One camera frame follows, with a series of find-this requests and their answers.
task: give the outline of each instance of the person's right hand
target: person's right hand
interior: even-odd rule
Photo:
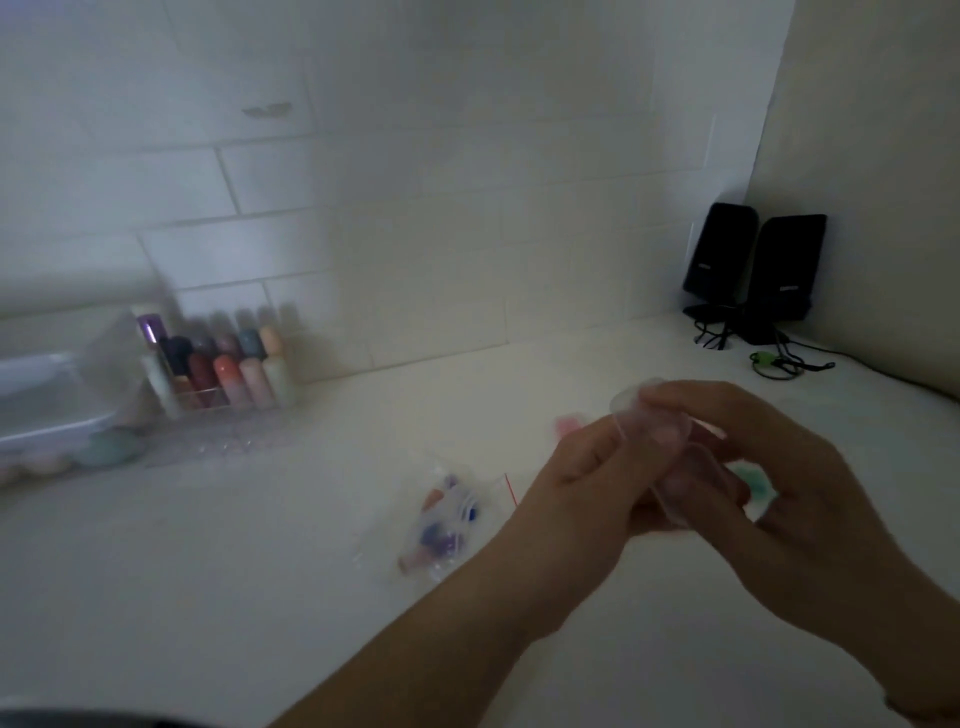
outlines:
[[[756,523],[706,484],[664,493],[761,604],[846,649],[902,709],[960,708],[960,605],[903,554],[833,445],[726,382],[640,397],[720,427],[770,477],[778,496]]]

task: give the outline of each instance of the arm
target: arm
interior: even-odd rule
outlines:
[[[649,486],[679,446],[621,443],[611,418],[564,437],[500,533],[273,728],[474,726],[516,660],[662,525]]]
[[[651,405],[721,427],[778,491],[764,516],[699,483],[671,500],[778,617],[845,649],[906,715],[960,717],[960,603],[912,564],[843,457],[723,382],[668,382]]]

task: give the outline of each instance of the hand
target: hand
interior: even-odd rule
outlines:
[[[559,629],[632,535],[672,528],[649,488],[684,443],[680,433],[656,436],[624,443],[611,417],[566,435],[500,533],[451,578],[491,585],[531,640]],[[693,439],[720,459],[731,456],[703,428]],[[749,488],[738,482],[742,504]]]
[[[778,497],[751,523],[712,488],[667,494],[775,615],[847,649],[904,710],[960,707],[960,607],[903,554],[837,449],[725,382],[667,382],[646,403],[722,428]]]

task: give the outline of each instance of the bracelet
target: bracelet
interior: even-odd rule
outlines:
[[[960,710],[934,711],[927,714],[907,713],[905,710],[898,708],[889,697],[884,698],[883,703],[888,709],[898,716],[906,718],[914,725],[960,726]]]

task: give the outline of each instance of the purple metallic cap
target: purple metallic cap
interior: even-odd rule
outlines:
[[[167,338],[167,329],[163,327],[163,320],[158,313],[147,313],[137,316],[136,321],[143,331],[143,338],[150,344],[156,344]]]

